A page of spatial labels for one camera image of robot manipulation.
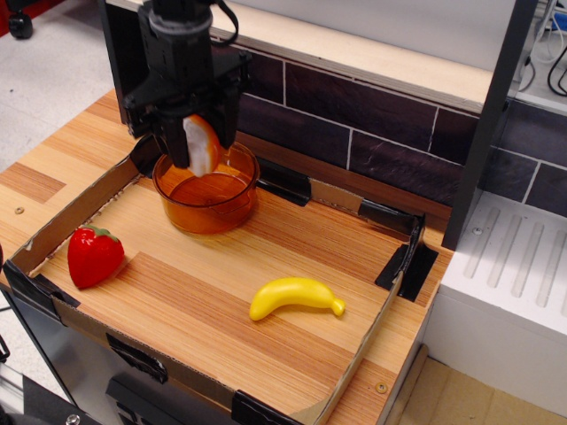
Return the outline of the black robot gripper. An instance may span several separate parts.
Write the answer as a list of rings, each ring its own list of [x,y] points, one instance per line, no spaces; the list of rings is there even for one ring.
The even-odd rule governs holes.
[[[221,147],[229,149],[236,139],[239,98],[249,81],[252,54],[215,50],[206,29],[168,35],[143,24],[141,35],[148,74],[122,101],[130,133],[162,135],[174,166],[188,168],[183,119],[197,114],[212,125]]]

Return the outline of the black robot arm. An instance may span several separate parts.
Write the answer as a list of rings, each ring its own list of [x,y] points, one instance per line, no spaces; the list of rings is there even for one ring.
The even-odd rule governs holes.
[[[210,1],[146,1],[137,16],[148,74],[122,104],[130,133],[152,134],[178,168],[193,160],[184,120],[211,125],[220,146],[236,139],[239,101],[249,81],[247,51],[231,50],[237,39],[210,37]]]

